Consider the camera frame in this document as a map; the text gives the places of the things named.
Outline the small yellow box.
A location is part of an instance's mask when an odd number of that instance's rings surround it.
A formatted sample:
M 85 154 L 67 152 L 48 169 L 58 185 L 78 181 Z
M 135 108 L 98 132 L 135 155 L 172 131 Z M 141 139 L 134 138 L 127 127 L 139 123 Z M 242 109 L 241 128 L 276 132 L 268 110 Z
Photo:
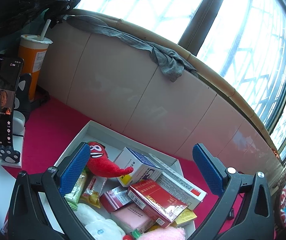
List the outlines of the small yellow box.
M 174 228 L 183 227 L 190 222 L 193 222 L 197 218 L 197 215 L 190 210 L 189 208 L 186 208 L 171 224 Z

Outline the white plush toy red bow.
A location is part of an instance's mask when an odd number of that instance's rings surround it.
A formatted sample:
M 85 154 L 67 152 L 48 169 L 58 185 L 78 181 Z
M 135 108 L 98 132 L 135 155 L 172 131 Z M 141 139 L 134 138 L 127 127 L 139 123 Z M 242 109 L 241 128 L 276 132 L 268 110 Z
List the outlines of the white plush toy red bow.
M 104 218 L 90 206 L 80 203 L 74 214 L 92 235 L 94 239 L 103 240 L 123 240 L 133 239 L 119 227 L 112 219 Z

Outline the white straw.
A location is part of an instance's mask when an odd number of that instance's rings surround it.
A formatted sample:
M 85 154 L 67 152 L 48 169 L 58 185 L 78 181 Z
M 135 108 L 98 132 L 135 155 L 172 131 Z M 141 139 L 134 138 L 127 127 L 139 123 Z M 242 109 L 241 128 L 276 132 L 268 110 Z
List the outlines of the white straw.
M 50 23 L 51 23 L 51 20 L 50 20 L 50 19 L 47 19 L 47 21 L 46 21 L 46 23 L 45 23 L 45 25 L 44 25 L 44 27 L 43 27 L 43 29 L 42 29 L 42 32 L 41 32 L 41 34 L 40 34 L 40 37 L 39 37 L 39 40 L 40 40 L 40 41 L 43 41 L 43 40 L 44 40 L 45 35 L 46 35 L 46 32 L 47 32 L 47 30 L 48 30 L 48 28 L 49 28 Z

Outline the grey cloth on ledge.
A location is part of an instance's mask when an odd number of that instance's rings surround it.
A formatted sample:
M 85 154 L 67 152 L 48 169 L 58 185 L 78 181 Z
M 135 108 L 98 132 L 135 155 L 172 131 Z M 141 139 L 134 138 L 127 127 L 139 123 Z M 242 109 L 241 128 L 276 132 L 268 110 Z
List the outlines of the grey cloth on ledge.
M 136 36 L 117 30 L 93 16 L 65 15 L 64 20 L 81 31 L 115 37 L 132 48 L 148 51 L 151 60 L 160 67 L 162 74 L 171 82 L 175 82 L 181 77 L 184 70 L 194 76 L 198 76 L 196 68 L 170 48 L 154 42 L 144 41 Z

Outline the black smartphone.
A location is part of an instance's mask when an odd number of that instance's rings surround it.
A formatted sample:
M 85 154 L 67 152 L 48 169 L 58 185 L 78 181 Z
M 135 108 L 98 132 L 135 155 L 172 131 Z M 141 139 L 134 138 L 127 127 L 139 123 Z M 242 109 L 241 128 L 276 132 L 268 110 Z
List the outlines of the black smartphone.
M 13 111 L 23 59 L 0 54 L 0 146 L 13 145 Z

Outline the white round object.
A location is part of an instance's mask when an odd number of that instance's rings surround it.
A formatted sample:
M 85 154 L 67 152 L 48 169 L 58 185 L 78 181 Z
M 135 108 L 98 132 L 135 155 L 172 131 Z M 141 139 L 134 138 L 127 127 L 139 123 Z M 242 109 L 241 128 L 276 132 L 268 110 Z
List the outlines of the white round object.
M 25 116 L 19 111 L 13 113 L 13 134 L 21 134 L 25 131 Z

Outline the green snack packet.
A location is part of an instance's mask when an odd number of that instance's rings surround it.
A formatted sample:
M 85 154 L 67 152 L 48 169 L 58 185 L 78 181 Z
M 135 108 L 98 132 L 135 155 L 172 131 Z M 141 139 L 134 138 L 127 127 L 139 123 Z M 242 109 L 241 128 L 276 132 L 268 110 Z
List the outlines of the green snack packet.
M 82 195 L 86 180 L 87 172 L 86 170 L 83 170 L 72 191 L 64 196 L 65 200 L 73 211 L 78 209 L 78 202 Z

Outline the yellow snack bar wrapper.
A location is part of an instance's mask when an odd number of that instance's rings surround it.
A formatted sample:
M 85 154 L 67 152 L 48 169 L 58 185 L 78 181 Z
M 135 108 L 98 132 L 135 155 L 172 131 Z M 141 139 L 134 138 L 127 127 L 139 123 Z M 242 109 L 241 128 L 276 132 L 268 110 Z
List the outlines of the yellow snack bar wrapper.
M 100 209 L 99 198 L 102 195 L 102 191 L 104 185 L 106 184 L 106 181 L 107 178 L 105 177 L 92 176 L 86 189 L 80 197 L 81 200 Z

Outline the white cardboard tray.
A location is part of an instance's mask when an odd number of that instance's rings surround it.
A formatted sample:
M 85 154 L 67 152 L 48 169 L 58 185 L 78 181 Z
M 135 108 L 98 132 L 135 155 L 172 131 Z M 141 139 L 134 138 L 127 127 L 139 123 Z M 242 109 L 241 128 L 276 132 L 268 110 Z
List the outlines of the white cardboard tray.
M 179 175 L 183 176 L 183 172 L 178 159 L 156 151 L 146 145 L 140 144 L 139 142 L 129 139 L 128 137 L 121 135 L 120 133 L 117 133 L 94 121 L 88 122 L 80 130 L 80 132 L 74 137 L 74 139 L 69 143 L 69 145 L 64 148 L 63 153 L 59 156 L 59 158 L 52 166 L 58 166 L 65 157 L 69 156 L 79 146 L 81 142 L 98 142 L 99 144 L 105 146 L 108 158 L 112 162 L 119 159 L 119 155 L 122 155 L 121 160 L 116 161 L 117 165 L 121 168 L 133 166 L 135 170 L 141 171 L 142 169 L 137 169 L 137 167 L 140 163 L 152 164 L 153 158 L 151 158 L 150 155 L 152 154 L 154 157 L 158 158 L 159 161 L 161 161 L 163 164 L 166 164 Z M 147 170 L 147 172 L 140 172 L 138 178 L 147 179 L 155 177 L 151 177 L 152 171 L 156 170 L 155 168 L 147 168 Z M 120 185 L 120 183 L 117 178 L 107 179 L 101 193 L 111 190 L 118 185 Z M 57 232 L 64 234 L 63 230 L 61 229 L 59 223 L 55 218 L 50 204 L 48 203 L 46 195 L 44 193 L 39 193 L 39 196 L 42 205 L 45 209 L 46 216 L 49 219 L 50 225 Z M 92 208 L 104 218 L 112 219 L 110 213 L 106 211 L 104 207 L 98 208 L 92 206 Z M 186 239 L 190 237 L 196 229 L 194 222 L 189 222 L 189 224 L 184 225 L 183 228 L 186 232 Z

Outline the red cigarette box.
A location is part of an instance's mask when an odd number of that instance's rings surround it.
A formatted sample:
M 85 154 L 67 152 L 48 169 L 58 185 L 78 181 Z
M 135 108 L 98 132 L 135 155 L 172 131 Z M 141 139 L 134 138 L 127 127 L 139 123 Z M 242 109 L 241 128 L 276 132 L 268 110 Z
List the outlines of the red cigarette box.
M 127 194 L 163 229 L 169 227 L 188 207 L 151 179 L 130 185 Z

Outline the red chili plush keychain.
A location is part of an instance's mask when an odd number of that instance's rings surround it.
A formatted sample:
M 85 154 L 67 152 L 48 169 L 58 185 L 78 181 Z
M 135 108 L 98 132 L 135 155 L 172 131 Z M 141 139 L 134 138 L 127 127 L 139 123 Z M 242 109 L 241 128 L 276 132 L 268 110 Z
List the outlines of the red chili plush keychain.
M 116 178 L 125 176 L 134 171 L 133 167 L 120 168 L 113 163 L 103 145 L 96 141 L 87 143 L 90 147 L 90 158 L 86 164 L 89 171 L 95 176 Z

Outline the orange drink cup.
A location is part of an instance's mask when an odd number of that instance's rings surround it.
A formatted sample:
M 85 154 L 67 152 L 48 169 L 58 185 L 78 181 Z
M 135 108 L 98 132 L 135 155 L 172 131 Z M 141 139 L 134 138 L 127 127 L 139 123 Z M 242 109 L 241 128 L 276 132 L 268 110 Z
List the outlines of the orange drink cup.
M 46 52 L 53 41 L 49 38 L 40 40 L 39 35 L 21 35 L 18 57 L 24 60 L 22 74 L 31 74 L 32 81 L 29 88 L 29 100 L 33 101 L 42 63 Z

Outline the white red blue medicine box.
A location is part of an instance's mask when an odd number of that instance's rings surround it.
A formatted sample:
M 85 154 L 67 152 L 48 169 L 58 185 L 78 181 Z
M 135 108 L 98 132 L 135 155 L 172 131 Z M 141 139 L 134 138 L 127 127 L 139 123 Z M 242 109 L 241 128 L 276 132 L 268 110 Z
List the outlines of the white red blue medicine box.
M 100 196 L 100 204 L 108 213 L 117 211 L 118 209 L 132 202 L 131 198 L 127 194 L 127 191 L 128 189 L 123 186 L 118 186 L 108 190 Z

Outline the pink fluffy plush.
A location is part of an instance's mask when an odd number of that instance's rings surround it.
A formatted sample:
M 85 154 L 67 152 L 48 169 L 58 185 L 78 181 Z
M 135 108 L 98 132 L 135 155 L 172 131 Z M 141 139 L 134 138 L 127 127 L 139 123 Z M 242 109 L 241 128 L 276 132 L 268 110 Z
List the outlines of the pink fluffy plush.
M 150 232 L 142 234 L 137 240 L 185 240 L 186 233 L 183 228 L 158 228 Z

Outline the long white red box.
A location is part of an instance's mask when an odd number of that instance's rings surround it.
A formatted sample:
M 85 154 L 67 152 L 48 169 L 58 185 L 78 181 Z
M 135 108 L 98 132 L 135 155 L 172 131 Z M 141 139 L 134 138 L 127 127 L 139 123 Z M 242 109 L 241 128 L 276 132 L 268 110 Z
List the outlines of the long white red box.
M 194 210 L 203 201 L 207 193 L 178 174 L 178 172 L 174 171 L 174 169 L 155 155 L 151 153 L 149 155 L 152 161 L 160 165 L 163 169 L 162 174 L 156 180 L 157 184 L 172 196 L 185 203 L 190 210 Z

